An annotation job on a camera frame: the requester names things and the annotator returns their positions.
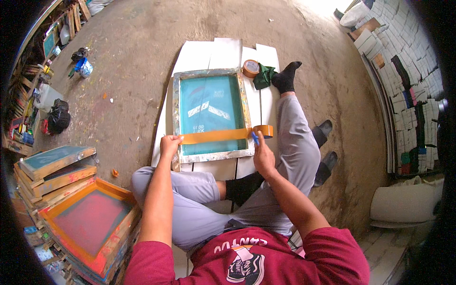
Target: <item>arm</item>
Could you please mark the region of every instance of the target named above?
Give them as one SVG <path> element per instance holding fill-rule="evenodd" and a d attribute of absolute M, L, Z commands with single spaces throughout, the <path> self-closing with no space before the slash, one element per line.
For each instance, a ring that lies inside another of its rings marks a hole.
<path fill-rule="evenodd" d="M 173 194 L 170 165 L 182 138 L 167 135 L 160 142 L 160 160 L 144 201 L 138 242 L 159 241 L 171 246 Z"/>
<path fill-rule="evenodd" d="M 275 168 L 273 152 L 258 132 L 259 145 L 255 146 L 254 164 L 269 183 L 280 208 L 299 230 L 302 237 L 318 228 L 330 227 L 325 217 L 298 188 L 286 180 Z"/>

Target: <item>blue paint bucket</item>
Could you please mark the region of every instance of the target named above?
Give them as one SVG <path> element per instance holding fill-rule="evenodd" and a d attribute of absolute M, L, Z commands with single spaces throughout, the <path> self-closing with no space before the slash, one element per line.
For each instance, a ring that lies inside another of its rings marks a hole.
<path fill-rule="evenodd" d="M 93 71 L 93 66 L 88 62 L 86 57 L 81 58 L 74 67 L 74 71 L 82 77 L 87 78 Z"/>

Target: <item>person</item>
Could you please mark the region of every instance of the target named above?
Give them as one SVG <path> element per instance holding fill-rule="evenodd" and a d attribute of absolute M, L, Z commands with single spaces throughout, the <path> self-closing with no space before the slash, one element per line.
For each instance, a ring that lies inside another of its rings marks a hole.
<path fill-rule="evenodd" d="M 143 216 L 124 284 L 368 284 L 369 265 L 350 231 L 331 227 L 307 198 L 320 151 L 295 95 L 300 65 L 292 62 L 272 79 L 281 94 L 277 167 L 261 132 L 254 154 L 258 173 L 234 181 L 170 171 L 182 139 L 161 139 L 157 167 L 132 176 Z M 202 205 L 225 198 L 242 205 L 231 214 Z M 305 258 L 287 244 L 292 225 L 302 237 Z M 191 259 L 188 277 L 175 280 L 171 243 Z"/>

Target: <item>foot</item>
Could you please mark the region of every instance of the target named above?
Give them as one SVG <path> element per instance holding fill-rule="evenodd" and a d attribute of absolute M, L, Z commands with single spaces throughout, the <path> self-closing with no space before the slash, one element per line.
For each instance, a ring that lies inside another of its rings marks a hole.
<path fill-rule="evenodd" d="M 226 199 L 233 201 L 239 207 L 261 186 L 264 178 L 258 173 L 246 177 L 226 181 Z"/>
<path fill-rule="evenodd" d="M 281 73 L 272 77 L 271 83 L 276 86 L 280 94 L 290 91 L 295 91 L 293 82 L 295 79 L 295 71 L 301 66 L 302 62 L 291 62 Z"/>

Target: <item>blue-green screen mesh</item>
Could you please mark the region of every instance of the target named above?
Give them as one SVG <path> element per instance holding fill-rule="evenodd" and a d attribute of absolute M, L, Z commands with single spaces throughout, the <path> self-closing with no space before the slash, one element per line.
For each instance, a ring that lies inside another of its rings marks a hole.
<path fill-rule="evenodd" d="M 181 80 L 181 133 L 234 130 L 244 127 L 238 82 L 235 76 Z M 184 155 L 245 150 L 245 140 L 183 145 Z"/>

